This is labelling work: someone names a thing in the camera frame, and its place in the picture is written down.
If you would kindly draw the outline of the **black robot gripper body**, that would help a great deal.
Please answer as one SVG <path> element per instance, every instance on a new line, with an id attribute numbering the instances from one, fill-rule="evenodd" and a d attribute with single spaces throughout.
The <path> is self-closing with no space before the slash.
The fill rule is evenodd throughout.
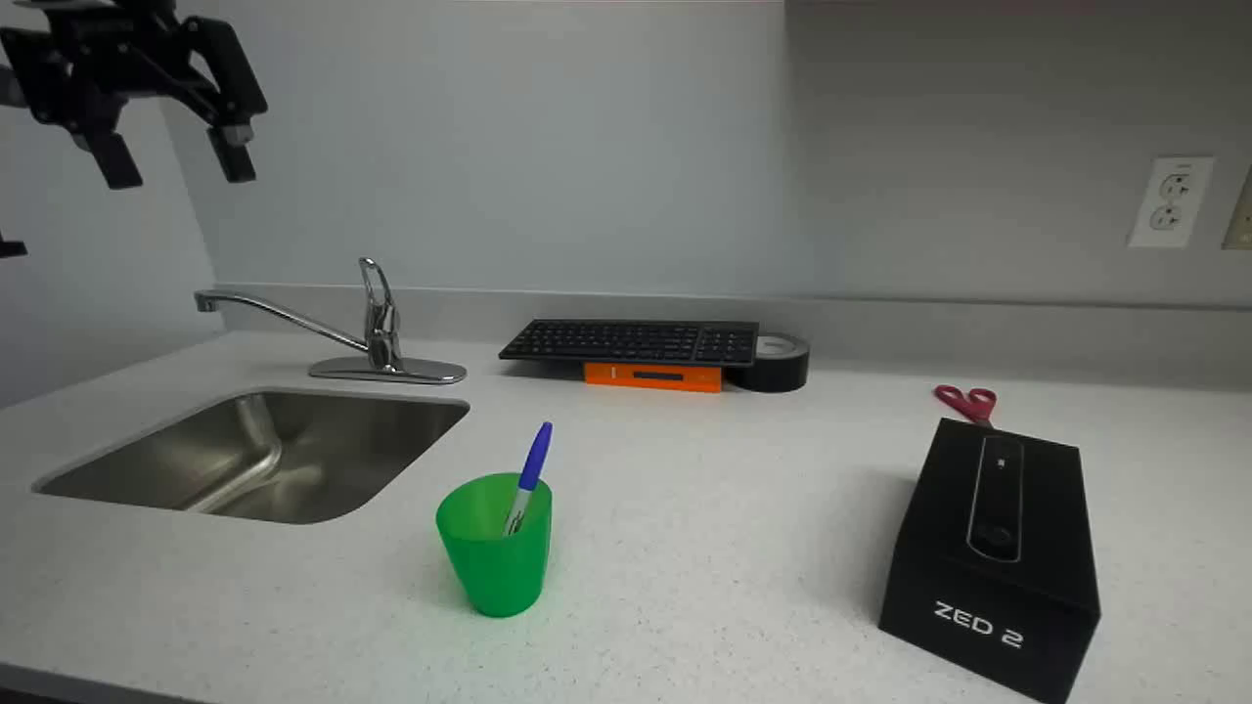
<path id="1" fill-rule="evenodd" d="M 19 103 L 43 125 L 87 127 L 116 120 L 129 99 L 172 99 L 213 125 L 217 84 L 190 66 L 207 20 L 176 17 L 176 0 L 19 0 L 43 26 L 3 26 Z"/>

